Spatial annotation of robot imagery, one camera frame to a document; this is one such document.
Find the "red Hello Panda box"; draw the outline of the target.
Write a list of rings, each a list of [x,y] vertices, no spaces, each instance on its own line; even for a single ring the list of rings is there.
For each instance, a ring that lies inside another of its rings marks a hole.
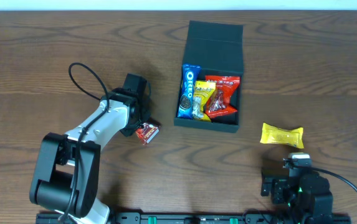
[[[159,126],[151,123],[143,123],[135,131],[143,145],[147,145],[159,133]]]

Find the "blue Oreo cookie pack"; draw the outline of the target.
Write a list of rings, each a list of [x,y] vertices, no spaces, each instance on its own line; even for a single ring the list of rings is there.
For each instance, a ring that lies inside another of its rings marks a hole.
[[[184,64],[182,67],[181,96],[179,98],[177,117],[192,119],[194,87],[201,71],[199,65]]]

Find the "yellow Hacks candy bag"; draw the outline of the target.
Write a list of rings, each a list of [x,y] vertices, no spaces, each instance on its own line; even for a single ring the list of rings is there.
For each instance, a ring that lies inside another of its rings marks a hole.
[[[192,116],[195,120],[211,122],[204,107],[216,89],[215,82],[198,80],[194,87]]]

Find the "red Hacks candy bag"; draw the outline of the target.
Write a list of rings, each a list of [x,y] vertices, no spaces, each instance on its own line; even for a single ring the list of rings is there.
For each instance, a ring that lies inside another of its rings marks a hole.
[[[206,75],[208,82],[214,82],[216,89],[206,104],[206,114],[210,119],[237,112],[231,105],[231,97],[240,84],[240,77]]]

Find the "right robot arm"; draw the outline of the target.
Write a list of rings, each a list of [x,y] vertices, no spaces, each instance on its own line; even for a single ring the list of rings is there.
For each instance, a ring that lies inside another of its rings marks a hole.
[[[286,159],[282,170],[262,169],[261,196],[287,208],[267,223],[333,223],[329,181],[312,170],[310,159]]]

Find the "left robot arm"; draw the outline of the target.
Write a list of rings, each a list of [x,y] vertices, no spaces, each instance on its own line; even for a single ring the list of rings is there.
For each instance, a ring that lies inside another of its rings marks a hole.
[[[80,125],[43,138],[29,198],[51,213],[38,214],[37,223],[108,223],[110,207],[97,198],[101,152],[114,135],[131,136],[148,120],[149,88],[145,78],[128,74]]]

